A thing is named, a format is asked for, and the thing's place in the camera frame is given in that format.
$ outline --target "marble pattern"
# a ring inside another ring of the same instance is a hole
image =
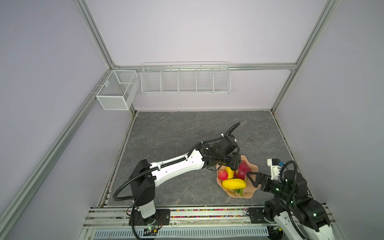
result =
[[[232,133],[240,153],[256,164],[260,172],[270,174],[268,158],[284,162],[291,156],[280,132],[268,111],[213,112],[140,112],[118,169],[112,194],[128,180],[133,168],[142,159],[158,162],[189,151],[200,140],[220,136],[236,122],[241,125]],[[131,195],[130,187],[120,195]],[[174,177],[156,188],[155,205],[263,205],[272,199],[270,193],[257,190],[250,199],[231,198],[216,182],[216,172],[207,169],[190,171]],[[132,201],[108,205],[131,205]]]

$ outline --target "red fruit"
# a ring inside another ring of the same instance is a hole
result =
[[[228,178],[228,173],[225,171],[225,169],[220,169],[218,171],[218,178],[222,181],[224,181]]]
[[[247,163],[245,161],[242,161],[239,168],[235,171],[235,177],[243,179],[245,181],[245,178],[247,177],[247,172],[250,172]]]

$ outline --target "beige scalloped bowl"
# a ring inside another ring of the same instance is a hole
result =
[[[244,155],[241,155],[241,160],[242,161],[245,161],[249,167],[249,169],[251,170],[251,172],[258,172],[259,171],[259,168],[250,163],[248,161],[248,159],[244,156]],[[245,188],[243,188],[243,196],[240,196],[240,193],[234,193],[233,190],[229,190],[225,187],[223,187],[223,184],[222,184],[222,181],[219,179],[219,177],[217,176],[216,178],[217,180],[217,183],[218,185],[230,196],[230,197],[241,197],[241,198],[251,198],[253,196],[253,194],[255,193],[255,191],[260,187],[260,184],[259,186],[256,188],[252,185],[251,183],[251,180],[249,180],[249,178],[247,178],[247,181],[245,182],[247,184],[247,186]]]

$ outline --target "mango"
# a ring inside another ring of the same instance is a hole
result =
[[[227,179],[223,181],[223,187],[229,190],[242,189],[247,186],[245,181],[240,178]]]
[[[232,179],[234,175],[234,171],[230,167],[225,167],[225,171],[228,173],[227,179]]]

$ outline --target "white wire basket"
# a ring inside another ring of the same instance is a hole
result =
[[[229,63],[144,67],[141,73],[144,94],[230,93]]]
[[[96,94],[105,110],[129,110],[140,82],[134,70],[113,70]]]

